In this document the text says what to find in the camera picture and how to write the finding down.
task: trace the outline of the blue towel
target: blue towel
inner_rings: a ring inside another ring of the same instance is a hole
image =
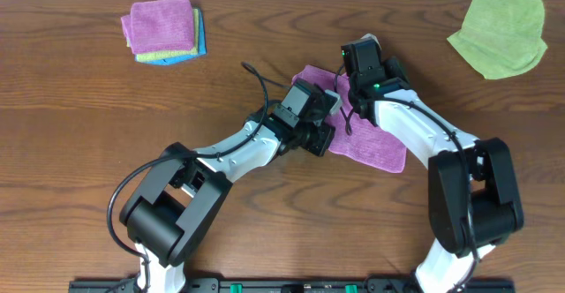
[[[199,56],[205,55],[206,52],[206,36],[204,34],[204,19],[202,18],[202,11],[200,11],[200,22],[199,22],[199,38],[198,38],[198,54],[196,55],[183,55],[175,56],[167,59],[154,60],[151,62],[145,62],[143,64],[156,64],[156,65],[172,65],[183,62],[185,60],[191,60]]]

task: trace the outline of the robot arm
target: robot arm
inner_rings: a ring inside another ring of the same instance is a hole
[[[381,61],[374,36],[342,46],[342,54],[354,112],[400,139],[428,168],[428,210],[436,240],[416,279],[425,293],[450,291],[472,272],[472,244],[482,259],[524,225],[509,149],[500,139],[479,140],[429,109],[411,89],[400,63],[394,57]],[[465,164],[470,166],[462,172]],[[471,191],[463,177],[485,181],[485,189],[471,195],[474,239],[466,228]]]
[[[263,107],[248,117],[241,131],[212,146],[197,148],[199,154],[218,154],[256,135],[237,150],[217,157],[182,158],[153,166],[120,212],[120,222],[139,252],[149,259],[149,293],[176,293],[185,285],[183,264],[196,250],[226,199],[231,186],[252,169],[269,164],[276,156],[302,147],[324,155],[335,129],[323,120],[335,113],[341,98],[331,91],[299,79],[267,120],[260,122]],[[175,143],[162,153],[190,154]],[[170,196],[170,184],[192,196],[184,206]],[[138,286],[145,287],[143,266]]]

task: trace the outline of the pink cloth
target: pink cloth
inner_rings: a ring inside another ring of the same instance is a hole
[[[194,23],[189,0],[160,0],[132,5],[122,17],[125,38],[133,54],[161,50],[191,50]]]
[[[330,71],[307,65],[302,72],[292,78],[292,82],[294,83],[297,78],[316,84],[323,89],[334,90],[335,74]],[[352,109],[347,98],[349,90],[349,79],[339,76],[337,78],[337,93],[342,97],[343,110],[346,115]],[[403,171],[406,161],[406,147],[392,134],[379,127],[374,127],[367,120],[361,120],[358,114],[354,114],[350,120],[353,130],[351,136],[345,132],[345,120],[341,112],[328,116],[326,122],[335,127],[334,140],[329,146],[330,152],[345,155],[354,161],[390,173]]]

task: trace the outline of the green microfiber towel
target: green microfiber towel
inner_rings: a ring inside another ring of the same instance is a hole
[[[547,49],[545,16],[541,0],[473,0],[448,41],[485,79],[516,76],[535,67]]]

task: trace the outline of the wooden surface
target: wooden surface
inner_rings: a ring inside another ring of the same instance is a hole
[[[135,63],[125,46],[120,16],[138,1],[0,0],[0,292],[65,292],[75,278],[137,272],[106,230],[116,184],[174,141],[204,147],[238,131],[262,103],[240,61],[288,83],[306,64],[335,70],[340,45],[367,32],[404,62],[432,109],[510,146],[525,227],[477,275],[512,277],[519,292],[564,290],[565,0],[544,0],[539,66],[498,81],[446,41],[471,0],[192,0],[208,55],[170,67]],[[402,174],[287,154],[237,182],[187,268],[228,278],[406,274],[433,241],[426,178],[411,154]]]

